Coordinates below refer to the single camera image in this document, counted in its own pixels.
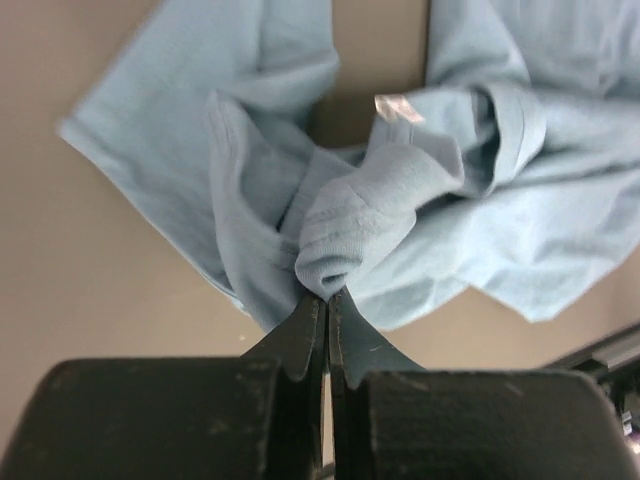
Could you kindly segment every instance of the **light blue cloth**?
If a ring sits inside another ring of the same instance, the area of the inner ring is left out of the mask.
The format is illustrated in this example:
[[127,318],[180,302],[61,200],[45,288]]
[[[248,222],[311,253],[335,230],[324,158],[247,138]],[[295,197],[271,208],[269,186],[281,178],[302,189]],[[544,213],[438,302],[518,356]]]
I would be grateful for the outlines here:
[[424,120],[327,150],[304,127],[338,68],[328,0],[168,0],[61,135],[265,329],[300,282],[379,328],[468,286],[549,319],[640,241],[638,19],[433,0]]

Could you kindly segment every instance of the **clothing label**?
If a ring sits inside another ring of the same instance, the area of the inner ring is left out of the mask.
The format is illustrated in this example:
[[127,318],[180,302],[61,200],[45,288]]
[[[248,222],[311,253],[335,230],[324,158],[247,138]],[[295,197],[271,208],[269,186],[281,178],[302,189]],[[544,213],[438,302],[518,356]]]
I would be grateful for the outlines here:
[[402,95],[376,95],[374,98],[376,111],[387,122],[395,122],[398,115],[411,123],[424,121],[420,115]]

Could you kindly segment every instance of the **fabric fold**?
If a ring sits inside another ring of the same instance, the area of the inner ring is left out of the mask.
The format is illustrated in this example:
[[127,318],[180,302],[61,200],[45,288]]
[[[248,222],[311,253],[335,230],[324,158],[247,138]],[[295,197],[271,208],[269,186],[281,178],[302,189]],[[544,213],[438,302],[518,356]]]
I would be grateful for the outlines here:
[[344,285],[382,329],[469,286],[547,320],[640,242],[638,18],[432,0],[427,86],[332,150],[329,0],[166,0],[60,134],[265,330]]

